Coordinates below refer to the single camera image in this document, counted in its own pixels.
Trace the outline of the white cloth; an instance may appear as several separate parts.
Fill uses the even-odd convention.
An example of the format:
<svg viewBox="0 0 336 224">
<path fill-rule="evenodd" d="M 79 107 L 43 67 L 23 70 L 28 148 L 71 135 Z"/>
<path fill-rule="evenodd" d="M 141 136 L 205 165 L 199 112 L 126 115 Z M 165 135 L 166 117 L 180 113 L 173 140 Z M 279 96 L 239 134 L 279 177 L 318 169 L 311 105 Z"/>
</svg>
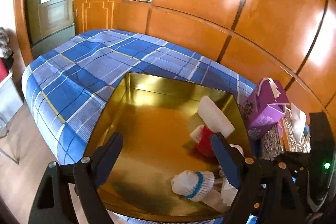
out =
<svg viewBox="0 0 336 224">
<path fill-rule="evenodd" d="M 205 195 L 202 202 L 219 213 L 224 213 L 230 208 L 238 190 L 228 182 L 221 166 L 218 170 L 219 178 L 214 180 L 213 188 Z"/>
</svg>

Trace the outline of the white sock blue stripe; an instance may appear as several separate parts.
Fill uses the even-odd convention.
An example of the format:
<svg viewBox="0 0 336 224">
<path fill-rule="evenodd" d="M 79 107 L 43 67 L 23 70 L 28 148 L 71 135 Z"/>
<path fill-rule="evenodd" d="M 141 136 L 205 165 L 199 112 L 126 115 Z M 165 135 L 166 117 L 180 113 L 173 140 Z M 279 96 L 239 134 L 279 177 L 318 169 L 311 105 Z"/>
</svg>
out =
<svg viewBox="0 0 336 224">
<path fill-rule="evenodd" d="M 202 201 L 213 189 L 215 175 L 212 172 L 185 170 L 171 180 L 172 191 L 194 202 Z"/>
</svg>

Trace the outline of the red christmas stocking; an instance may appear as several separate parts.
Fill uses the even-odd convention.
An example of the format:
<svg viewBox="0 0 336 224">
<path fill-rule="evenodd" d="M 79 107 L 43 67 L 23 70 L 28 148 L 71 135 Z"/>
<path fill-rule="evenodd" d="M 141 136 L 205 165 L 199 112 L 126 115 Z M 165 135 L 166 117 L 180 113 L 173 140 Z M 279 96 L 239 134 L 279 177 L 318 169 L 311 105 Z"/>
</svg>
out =
<svg viewBox="0 0 336 224">
<path fill-rule="evenodd" d="M 205 157 L 215 157 L 211 144 L 211 137 L 214 134 L 205 125 L 198 126 L 190 134 L 190 138 L 196 142 L 196 149 Z"/>
</svg>

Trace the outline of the ornate gold tissue box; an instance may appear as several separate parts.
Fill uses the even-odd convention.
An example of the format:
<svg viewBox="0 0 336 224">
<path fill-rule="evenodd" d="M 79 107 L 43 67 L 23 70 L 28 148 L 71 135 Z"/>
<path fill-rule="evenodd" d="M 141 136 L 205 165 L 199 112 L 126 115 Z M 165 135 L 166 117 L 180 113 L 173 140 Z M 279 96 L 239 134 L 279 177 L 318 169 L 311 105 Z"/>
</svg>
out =
<svg viewBox="0 0 336 224">
<path fill-rule="evenodd" d="M 291 110 L 286 108 L 285 115 L 261 137 L 260 157 L 262 159 L 274 160 L 285 152 L 310 152 L 310 135 L 307 137 L 304 135 L 306 125 L 303 126 L 300 137 L 296 137 L 291 120 Z"/>
</svg>

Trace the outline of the white tissue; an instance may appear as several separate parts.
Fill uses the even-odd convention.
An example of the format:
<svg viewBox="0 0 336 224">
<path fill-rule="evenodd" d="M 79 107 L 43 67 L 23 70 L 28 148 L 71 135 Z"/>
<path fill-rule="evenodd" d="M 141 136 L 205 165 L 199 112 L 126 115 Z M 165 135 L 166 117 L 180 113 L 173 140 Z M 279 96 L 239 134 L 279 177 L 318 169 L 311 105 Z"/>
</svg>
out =
<svg viewBox="0 0 336 224">
<path fill-rule="evenodd" d="M 290 104 L 291 110 L 291 127 L 293 129 L 293 135 L 297 143 L 301 142 L 301 138 L 304 137 L 304 129 L 306 125 L 306 114 L 300 110 L 295 104 Z"/>
</svg>

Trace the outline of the purple carton box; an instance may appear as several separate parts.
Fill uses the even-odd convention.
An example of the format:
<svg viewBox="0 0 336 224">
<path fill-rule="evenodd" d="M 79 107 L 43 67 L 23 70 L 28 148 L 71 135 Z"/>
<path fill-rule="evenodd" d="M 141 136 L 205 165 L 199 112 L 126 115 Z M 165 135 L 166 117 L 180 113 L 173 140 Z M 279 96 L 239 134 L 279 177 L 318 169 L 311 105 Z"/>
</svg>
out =
<svg viewBox="0 0 336 224">
<path fill-rule="evenodd" d="M 248 137 L 256 141 L 277 124 L 289 104 L 279 80 L 263 78 L 241 105 L 241 116 Z"/>
</svg>

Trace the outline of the blue plaid tablecloth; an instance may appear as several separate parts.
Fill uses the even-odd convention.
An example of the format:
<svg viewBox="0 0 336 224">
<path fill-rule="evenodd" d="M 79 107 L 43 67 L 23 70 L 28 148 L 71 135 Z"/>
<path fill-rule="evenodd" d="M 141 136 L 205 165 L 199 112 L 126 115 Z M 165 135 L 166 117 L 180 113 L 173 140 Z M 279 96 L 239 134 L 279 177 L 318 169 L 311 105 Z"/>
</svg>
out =
<svg viewBox="0 0 336 224">
<path fill-rule="evenodd" d="M 159 38 L 119 30 L 77 35 L 39 56 L 22 77 L 30 112 L 59 165 L 86 157 L 106 103 L 131 72 L 222 90 L 231 93 L 237 105 L 253 89 L 227 67 Z"/>
</svg>

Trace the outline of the gold metal tin tray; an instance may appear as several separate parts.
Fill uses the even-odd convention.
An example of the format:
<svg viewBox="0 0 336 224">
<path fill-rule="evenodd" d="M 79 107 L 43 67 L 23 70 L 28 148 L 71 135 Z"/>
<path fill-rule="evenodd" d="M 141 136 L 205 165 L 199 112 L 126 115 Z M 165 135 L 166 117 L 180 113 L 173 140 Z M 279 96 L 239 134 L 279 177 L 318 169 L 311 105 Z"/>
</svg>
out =
<svg viewBox="0 0 336 224">
<path fill-rule="evenodd" d="M 171 179 L 184 170 L 216 172 L 218 164 L 195 148 L 190 133 L 203 122 L 199 101 L 208 96 L 233 124 L 228 142 L 252 157 L 235 97 L 222 90 L 142 73 L 127 73 L 106 103 L 84 154 L 91 156 L 113 133 L 123 138 L 121 153 L 105 184 L 104 206 L 117 214 L 154 222 L 200 222 L 221 213 L 179 197 Z"/>
</svg>

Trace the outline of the wooden wardrobe panels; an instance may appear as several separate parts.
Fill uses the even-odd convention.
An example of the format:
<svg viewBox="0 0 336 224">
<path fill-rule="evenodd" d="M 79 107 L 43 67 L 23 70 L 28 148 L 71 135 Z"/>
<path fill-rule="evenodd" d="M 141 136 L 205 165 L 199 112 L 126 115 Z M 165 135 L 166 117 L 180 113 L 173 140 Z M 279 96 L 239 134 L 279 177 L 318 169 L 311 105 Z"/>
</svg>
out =
<svg viewBox="0 0 336 224">
<path fill-rule="evenodd" d="M 253 83 L 279 80 L 306 113 L 335 125 L 335 0 L 121 2 L 113 27 L 198 52 Z"/>
</svg>

